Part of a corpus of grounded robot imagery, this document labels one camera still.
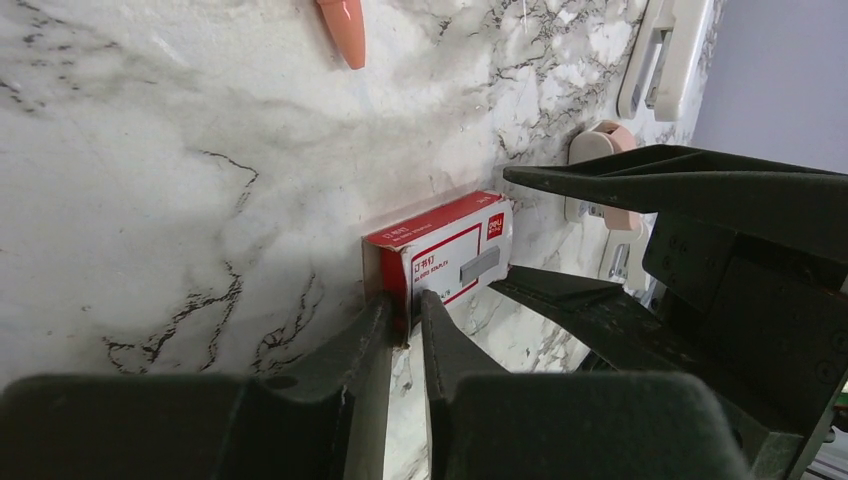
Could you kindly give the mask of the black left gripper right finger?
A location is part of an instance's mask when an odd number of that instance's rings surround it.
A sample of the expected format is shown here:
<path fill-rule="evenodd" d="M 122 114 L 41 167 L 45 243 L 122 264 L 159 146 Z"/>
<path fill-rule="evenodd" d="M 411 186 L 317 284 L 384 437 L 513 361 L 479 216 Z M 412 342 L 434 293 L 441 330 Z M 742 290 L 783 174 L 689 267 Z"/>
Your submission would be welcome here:
<path fill-rule="evenodd" d="M 512 373 L 420 298 L 434 479 L 745 479 L 707 386 L 677 372 Z"/>

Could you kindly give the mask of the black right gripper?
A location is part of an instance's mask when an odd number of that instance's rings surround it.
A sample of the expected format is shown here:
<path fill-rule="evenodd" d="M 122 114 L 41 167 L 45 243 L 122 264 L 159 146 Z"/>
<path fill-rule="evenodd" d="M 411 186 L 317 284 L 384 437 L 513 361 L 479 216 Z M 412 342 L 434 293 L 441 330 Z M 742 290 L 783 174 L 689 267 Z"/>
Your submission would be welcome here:
<path fill-rule="evenodd" d="M 758 479 L 797 479 L 847 378 L 847 177 L 680 145 L 506 181 L 658 213 L 643 260 L 663 309 L 622 286 L 513 266 L 491 287 L 589 348 L 578 373 L 681 371 L 720 399 Z"/>

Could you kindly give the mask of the red staple box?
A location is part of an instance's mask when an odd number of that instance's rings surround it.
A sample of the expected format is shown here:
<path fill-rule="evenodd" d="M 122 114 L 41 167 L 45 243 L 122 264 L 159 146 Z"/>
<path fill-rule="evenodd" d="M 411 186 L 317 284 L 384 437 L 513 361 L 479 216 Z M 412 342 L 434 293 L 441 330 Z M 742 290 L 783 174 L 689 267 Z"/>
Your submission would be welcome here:
<path fill-rule="evenodd" d="M 512 223 L 510 198 L 475 191 L 370 233 L 362 238 L 365 295 L 389 293 L 395 328 L 409 337 L 423 291 L 454 307 L 507 276 Z"/>

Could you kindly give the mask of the white stapler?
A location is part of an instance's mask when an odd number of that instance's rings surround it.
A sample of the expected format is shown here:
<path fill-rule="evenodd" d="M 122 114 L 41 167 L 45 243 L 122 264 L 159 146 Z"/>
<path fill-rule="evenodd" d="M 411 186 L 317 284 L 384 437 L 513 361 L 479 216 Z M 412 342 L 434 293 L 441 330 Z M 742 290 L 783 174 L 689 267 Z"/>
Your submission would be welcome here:
<path fill-rule="evenodd" d="M 633 119 L 642 107 L 658 122 L 681 118 L 712 9 L 709 0 L 647 2 L 618 95 L 620 118 Z"/>

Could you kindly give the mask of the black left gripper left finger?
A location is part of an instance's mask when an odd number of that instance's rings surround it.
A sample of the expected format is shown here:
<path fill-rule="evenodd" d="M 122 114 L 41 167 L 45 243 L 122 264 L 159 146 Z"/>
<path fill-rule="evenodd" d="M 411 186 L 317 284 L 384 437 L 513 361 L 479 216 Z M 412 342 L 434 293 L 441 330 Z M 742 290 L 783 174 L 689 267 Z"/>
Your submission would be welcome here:
<path fill-rule="evenodd" d="M 392 357 L 381 294 L 279 375 L 44 375 L 1 395 L 5 479 L 379 479 Z"/>

